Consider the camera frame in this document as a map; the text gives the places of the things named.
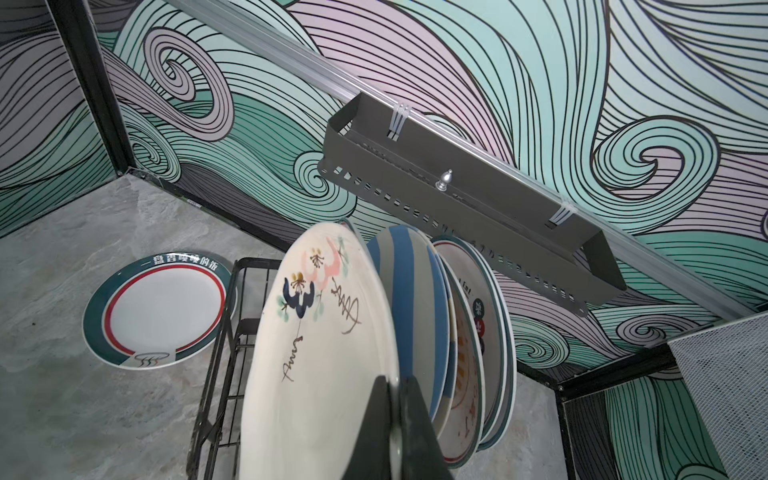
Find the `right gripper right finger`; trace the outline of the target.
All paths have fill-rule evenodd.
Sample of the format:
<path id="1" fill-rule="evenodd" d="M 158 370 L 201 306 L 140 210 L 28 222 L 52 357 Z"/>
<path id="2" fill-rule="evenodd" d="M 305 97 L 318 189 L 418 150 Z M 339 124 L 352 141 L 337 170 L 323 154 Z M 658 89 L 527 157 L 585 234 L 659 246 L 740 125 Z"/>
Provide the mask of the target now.
<path id="1" fill-rule="evenodd" d="M 415 377 L 404 380 L 399 396 L 403 442 L 401 478 L 453 480 Z"/>

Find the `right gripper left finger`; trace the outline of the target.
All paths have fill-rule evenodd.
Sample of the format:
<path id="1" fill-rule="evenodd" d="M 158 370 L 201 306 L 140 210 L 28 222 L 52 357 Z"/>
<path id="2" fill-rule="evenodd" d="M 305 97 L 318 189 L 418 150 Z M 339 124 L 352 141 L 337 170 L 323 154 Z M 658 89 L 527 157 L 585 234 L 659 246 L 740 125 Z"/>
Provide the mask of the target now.
<path id="1" fill-rule="evenodd" d="M 389 383 L 378 376 L 373 383 L 365 414 L 343 480 L 389 479 L 392 406 Z"/>

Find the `white plate green flower outline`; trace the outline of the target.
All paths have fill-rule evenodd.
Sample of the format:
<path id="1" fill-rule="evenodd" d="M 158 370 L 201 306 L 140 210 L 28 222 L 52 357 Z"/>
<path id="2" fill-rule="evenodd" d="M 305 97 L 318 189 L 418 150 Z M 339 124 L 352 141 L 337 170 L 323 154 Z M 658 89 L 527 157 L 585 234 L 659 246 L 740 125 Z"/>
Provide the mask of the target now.
<path id="1" fill-rule="evenodd" d="M 480 442 L 478 448 L 479 451 L 491 449 L 497 443 L 499 443 L 506 434 L 512 419 L 517 387 L 516 349 L 510 315 L 502 295 L 501 287 L 494 275 L 494 271 L 490 267 L 487 267 L 486 270 L 492 282 L 492 291 L 495 295 L 502 317 L 502 326 L 504 329 L 505 343 L 507 347 L 507 377 L 499 417 L 493 424 L 490 433 Z"/>

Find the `cream plate black drawing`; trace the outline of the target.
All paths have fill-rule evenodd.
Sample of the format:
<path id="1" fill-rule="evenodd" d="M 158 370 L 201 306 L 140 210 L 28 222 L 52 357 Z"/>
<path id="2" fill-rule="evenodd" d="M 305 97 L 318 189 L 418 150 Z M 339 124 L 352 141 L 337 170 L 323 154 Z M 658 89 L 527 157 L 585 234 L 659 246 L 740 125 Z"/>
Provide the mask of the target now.
<path id="1" fill-rule="evenodd" d="M 399 386 L 383 285 L 349 228 L 316 224 L 285 254 L 262 311 L 239 478 L 341 478 L 378 377 Z"/>

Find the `black wire dish rack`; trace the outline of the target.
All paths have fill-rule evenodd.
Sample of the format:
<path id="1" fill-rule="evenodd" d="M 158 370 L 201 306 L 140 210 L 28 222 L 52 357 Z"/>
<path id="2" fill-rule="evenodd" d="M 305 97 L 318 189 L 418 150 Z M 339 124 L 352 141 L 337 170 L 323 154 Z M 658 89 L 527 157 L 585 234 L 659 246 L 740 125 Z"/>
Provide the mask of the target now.
<path id="1" fill-rule="evenodd" d="M 193 424 L 185 467 L 188 479 L 238 477 L 247 376 L 261 310 L 279 266 L 278 259 L 258 257 L 244 257 L 233 265 Z"/>

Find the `white plate red characters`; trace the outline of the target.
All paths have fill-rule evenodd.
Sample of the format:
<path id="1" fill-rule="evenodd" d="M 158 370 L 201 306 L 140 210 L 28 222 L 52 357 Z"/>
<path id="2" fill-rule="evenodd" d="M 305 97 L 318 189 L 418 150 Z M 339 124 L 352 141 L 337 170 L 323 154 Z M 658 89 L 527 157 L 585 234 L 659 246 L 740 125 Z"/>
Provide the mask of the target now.
<path id="1" fill-rule="evenodd" d="M 490 265 L 472 244 L 450 235 L 437 236 L 432 244 L 458 279 L 479 339 L 486 395 L 480 445 L 486 446 L 502 416 L 503 397 L 508 384 L 508 346 L 500 297 L 492 280 Z"/>

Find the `blue striped plate large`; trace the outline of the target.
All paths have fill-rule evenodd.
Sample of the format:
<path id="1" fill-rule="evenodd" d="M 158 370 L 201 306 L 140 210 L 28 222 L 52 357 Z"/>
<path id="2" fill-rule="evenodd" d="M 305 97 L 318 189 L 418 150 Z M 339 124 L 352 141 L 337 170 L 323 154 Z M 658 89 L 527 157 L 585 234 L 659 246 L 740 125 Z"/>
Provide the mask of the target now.
<path id="1" fill-rule="evenodd" d="M 445 279 L 446 294 L 448 299 L 448 314 L 449 314 L 449 349 L 448 349 L 448 365 L 446 369 L 446 379 L 444 388 L 438 409 L 433 420 L 433 427 L 437 437 L 440 437 L 444 431 L 453 402 L 455 389 L 456 389 L 456 373 L 457 373 L 457 322 L 456 322 L 456 309 L 454 304 L 454 295 L 451 287 L 451 276 L 449 275 L 449 268 L 443 258 L 440 258 L 440 265 Z"/>

